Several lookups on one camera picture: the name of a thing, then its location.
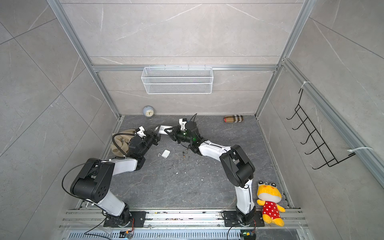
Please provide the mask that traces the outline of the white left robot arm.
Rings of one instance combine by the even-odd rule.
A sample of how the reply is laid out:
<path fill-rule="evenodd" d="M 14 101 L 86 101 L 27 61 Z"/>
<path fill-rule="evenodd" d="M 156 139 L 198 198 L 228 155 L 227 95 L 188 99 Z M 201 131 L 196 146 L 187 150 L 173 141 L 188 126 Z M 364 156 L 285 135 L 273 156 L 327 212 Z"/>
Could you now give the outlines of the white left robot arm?
<path fill-rule="evenodd" d="M 111 160 L 87 160 L 70 187 L 71 194 L 95 204 L 107 216 L 120 217 L 128 213 L 128 204 L 110 191 L 112 177 L 140 170 L 146 161 L 145 154 L 151 146 L 158 145 L 160 139 L 157 129 L 143 127 L 114 134 L 112 143 L 121 155 Z"/>

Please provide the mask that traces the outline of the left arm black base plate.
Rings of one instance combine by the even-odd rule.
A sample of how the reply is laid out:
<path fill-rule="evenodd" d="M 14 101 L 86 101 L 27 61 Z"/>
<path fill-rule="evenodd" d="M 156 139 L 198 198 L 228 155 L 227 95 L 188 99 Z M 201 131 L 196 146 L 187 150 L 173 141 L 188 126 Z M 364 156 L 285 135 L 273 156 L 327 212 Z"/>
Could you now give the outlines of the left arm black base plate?
<path fill-rule="evenodd" d="M 142 228 L 146 219 L 147 212 L 145 211 L 133 211 L 133 212 L 123 212 L 120 216 L 115 217 L 112 215 L 107 215 L 107 218 L 104 222 L 104 227 L 111 228 Z"/>

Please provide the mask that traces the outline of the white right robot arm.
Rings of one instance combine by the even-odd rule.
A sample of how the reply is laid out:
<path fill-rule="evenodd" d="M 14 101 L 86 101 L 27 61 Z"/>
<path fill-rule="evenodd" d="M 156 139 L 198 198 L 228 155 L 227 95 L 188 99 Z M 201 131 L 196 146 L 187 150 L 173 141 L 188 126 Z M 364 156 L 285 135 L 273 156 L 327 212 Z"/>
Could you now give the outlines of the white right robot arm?
<path fill-rule="evenodd" d="M 244 218 L 255 214 L 252 191 L 255 167 L 241 146 L 215 144 L 200 135 L 196 122 L 186 119 L 181 119 L 178 126 L 164 129 L 164 132 L 179 144 L 188 143 L 188 148 L 195 154 L 221 162 L 228 180 L 235 186 L 237 214 Z"/>

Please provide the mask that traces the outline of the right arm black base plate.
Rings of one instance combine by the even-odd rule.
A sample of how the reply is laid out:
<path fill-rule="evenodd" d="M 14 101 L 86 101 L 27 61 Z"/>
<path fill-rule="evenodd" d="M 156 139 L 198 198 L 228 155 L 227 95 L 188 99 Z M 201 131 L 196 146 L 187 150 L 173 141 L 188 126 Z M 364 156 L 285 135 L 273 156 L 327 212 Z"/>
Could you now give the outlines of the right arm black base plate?
<path fill-rule="evenodd" d="M 222 218 L 226 227 L 264 227 L 265 222 L 261 211 L 252 210 L 244 215 L 240 211 L 222 211 Z"/>

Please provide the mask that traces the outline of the white remote control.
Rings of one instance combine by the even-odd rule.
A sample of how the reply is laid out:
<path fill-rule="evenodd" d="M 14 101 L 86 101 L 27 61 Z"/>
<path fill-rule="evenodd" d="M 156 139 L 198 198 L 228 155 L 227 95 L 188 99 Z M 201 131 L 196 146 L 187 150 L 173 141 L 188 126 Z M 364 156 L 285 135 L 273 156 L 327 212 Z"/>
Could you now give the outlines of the white remote control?
<path fill-rule="evenodd" d="M 155 132 L 159 135 L 167 135 L 168 133 L 166 132 L 166 129 L 171 129 L 171 126 L 165 126 L 165 125 L 158 125 L 155 127 Z"/>

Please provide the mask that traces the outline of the white remote battery cover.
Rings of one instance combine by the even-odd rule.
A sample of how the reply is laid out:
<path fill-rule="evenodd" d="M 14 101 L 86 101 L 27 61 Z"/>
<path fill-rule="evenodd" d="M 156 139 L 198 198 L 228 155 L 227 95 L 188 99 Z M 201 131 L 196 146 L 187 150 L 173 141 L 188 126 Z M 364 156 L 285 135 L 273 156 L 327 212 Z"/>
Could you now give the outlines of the white remote battery cover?
<path fill-rule="evenodd" d="M 171 153 L 171 152 L 170 152 L 169 150 L 164 150 L 163 153 L 161 154 L 161 156 L 162 156 L 163 158 L 167 159 L 168 156 L 170 155 L 170 153 Z"/>

